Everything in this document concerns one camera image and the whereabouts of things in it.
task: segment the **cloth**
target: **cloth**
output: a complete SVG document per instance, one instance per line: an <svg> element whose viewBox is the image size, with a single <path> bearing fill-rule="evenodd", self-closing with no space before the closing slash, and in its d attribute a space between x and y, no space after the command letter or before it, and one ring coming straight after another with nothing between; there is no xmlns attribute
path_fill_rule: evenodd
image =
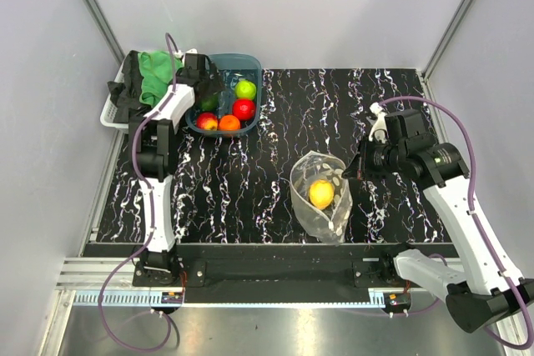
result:
<svg viewBox="0 0 534 356"><path fill-rule="evenodd" d="M114 123L127 123L133 113L146 113L150 108L139 101L143 76L139 71L138 52L131 51L123 62L124 82L108 82L111 102L117 107Z"/></svg>
<svg viewBox="0 0 534 356"><path fill-rule="evenodd" d="M170 62L169 52L138 53L138 60L139 71L143 76L139 101L153 108L165 96L169 81L173 78L173 67ZM174 58L174 60L178 71L183 67L183 64L177 58Z"/></svg>

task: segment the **red apple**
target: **red apple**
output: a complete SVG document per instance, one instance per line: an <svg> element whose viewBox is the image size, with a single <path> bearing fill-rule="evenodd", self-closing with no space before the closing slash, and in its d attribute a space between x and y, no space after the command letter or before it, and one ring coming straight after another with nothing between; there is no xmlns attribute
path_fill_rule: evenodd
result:
<svg viewBox="0 0 534 356"><path fill-rule="evenodd" d="M238 99L234 102L232 114L241 121L250 120L256 114L256 105L249 99Z"/></svg>
<svg viewBox="0 0 534 356"><path fill-rule="evenodd" d="M201 113L197 117L197 127L200 129L215 131L218 125L219 121L217 120L217 116L213 113Z"/></svg>

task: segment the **white wall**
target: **white wall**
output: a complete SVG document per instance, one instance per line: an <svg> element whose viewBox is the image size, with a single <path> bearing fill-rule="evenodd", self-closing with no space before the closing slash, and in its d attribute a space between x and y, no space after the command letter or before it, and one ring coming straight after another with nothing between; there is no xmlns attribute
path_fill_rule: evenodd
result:
<svg viewBox="0 0 534 356"><path fill-rule="evenodd" d="M117 65L82 0L0 0L0 15L0 354L28 356L85 234Z"/></svg>
<svg viewBox="0 0 534 356"><path fill-rule="evenodd" d="M481 206L528 277L534 277L533 63L534 0L476 0L430 79L437 101L466 124ZM463 143L446 122L450 142Z"/></svg>
<svg viewBox="0 0 534 356"><path fill-rule="evenodd" d="M267 68L423 68L460 0L98 0L125 50L255 55Z"/></svg>

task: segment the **green cloth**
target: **green cloth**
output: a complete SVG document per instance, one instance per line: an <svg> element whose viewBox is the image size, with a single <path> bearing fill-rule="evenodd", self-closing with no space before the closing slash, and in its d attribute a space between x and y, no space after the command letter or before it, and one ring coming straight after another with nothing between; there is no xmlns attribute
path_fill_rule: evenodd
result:
<svg viewBox="0 0 534 356"><path fill-rule="evenodd" d="M173 67L169 52L138 53L139 71L143 76L141 82L141 96L139 101L154 108L167 93L169 82L173 79ZM182 62L176 60L176 69L183 67Z"/></svg>

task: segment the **black cloth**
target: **black cloth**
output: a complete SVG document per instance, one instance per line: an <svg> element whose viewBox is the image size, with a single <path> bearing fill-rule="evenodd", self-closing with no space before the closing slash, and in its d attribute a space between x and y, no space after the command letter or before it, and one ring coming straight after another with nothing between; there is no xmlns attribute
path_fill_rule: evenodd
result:
<svg viewBox="0 0 534 356"><path fill-rule="evenodd" d="M108 82L111 102L117 107L114 123L127 123L130 115L146 113L150 110L150 106L139 101L143 76L139 70L138 53L133 50L124 59L123 83Z"/></svg>

